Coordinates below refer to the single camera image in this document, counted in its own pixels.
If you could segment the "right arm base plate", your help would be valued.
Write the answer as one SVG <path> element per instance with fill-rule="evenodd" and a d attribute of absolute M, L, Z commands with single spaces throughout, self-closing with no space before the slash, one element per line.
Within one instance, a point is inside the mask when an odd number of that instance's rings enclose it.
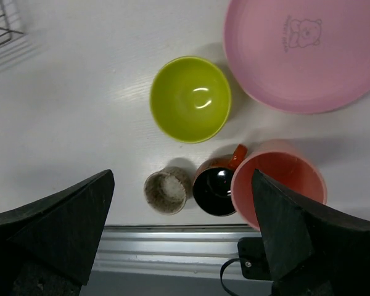
<path fill-rule="evenodd" d="M 223 274 L 226 268 L 233 263 L 240 263 L 242 275 L 252 281 L 272 281 L 269 265 L 261 237 L 243 237 L 237 243 L 237 258 L 229 259 L 220 268 L 220 283 L 223 290 L 229 295 L 236 293 L 226 287 Z"/>

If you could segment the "orange black mug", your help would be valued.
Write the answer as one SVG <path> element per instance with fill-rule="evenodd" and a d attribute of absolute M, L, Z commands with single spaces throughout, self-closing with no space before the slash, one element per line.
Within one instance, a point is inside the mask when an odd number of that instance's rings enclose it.
<path fill-rule="evenodd" d="M 248 148 L 239 144 L 233 154 L 210 158 L 199 166 L 192 194 L 204 212 L 213 216 L 229 216 L 236 212 L 231 201 L 231 181 L 247 152 Z"/>

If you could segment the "speckled ceramic cup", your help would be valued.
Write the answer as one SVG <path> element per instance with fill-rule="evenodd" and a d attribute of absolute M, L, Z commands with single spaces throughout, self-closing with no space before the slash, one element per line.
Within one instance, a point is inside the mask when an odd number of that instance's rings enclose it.
<path fill-rule="evenodd" d="M 191 196 L 191 179 L 177 166 L 166 166 L 152 173 L 144 183 L 147 204 L 162 215 L 175 215 Z"/>

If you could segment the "green bowl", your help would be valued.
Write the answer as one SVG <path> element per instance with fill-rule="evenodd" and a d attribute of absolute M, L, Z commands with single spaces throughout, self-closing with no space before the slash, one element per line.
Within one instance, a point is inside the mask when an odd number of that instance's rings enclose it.
<path fill-rule="evenodd" d="M 149 105 L 157 126 L 169 137 L 200 143 L 214 137 L 227 122 L 231 88 L 225 74 L 211 61 L 178 57 L 156 74 Z"/>

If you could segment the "pink tumbler cup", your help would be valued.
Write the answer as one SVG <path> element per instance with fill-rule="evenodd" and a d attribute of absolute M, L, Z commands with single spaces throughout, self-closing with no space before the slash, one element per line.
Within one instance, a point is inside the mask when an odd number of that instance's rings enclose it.
<path fill-rule="evenodd" d="M 242 161 L 231 181 L 232 204 L 253 229 L 260 229 L 251 185 L 255 170 L 312 200 L 321 204 L 327 202 L 327 188 L 322 174 L 299 150 L 283 139 L 262 142 Z"/>

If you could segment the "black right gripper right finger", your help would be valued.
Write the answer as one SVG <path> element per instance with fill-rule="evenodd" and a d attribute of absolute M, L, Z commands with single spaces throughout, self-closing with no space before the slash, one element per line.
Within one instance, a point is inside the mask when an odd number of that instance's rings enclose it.
<path fill-rule="evenodd" d="M 370 295 L 370 221 L 296 193 L 259 170 L 251 185 L 272 295 Z"/>

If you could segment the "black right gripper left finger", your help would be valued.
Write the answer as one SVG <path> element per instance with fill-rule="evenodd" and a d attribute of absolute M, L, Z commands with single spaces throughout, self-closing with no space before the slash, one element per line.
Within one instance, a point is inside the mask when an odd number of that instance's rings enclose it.
<path fill-rule="evenodd" d="M 89 281 L 115 181 L 104 170 L 0 213 L 0 295 L 79 295 Z"/>

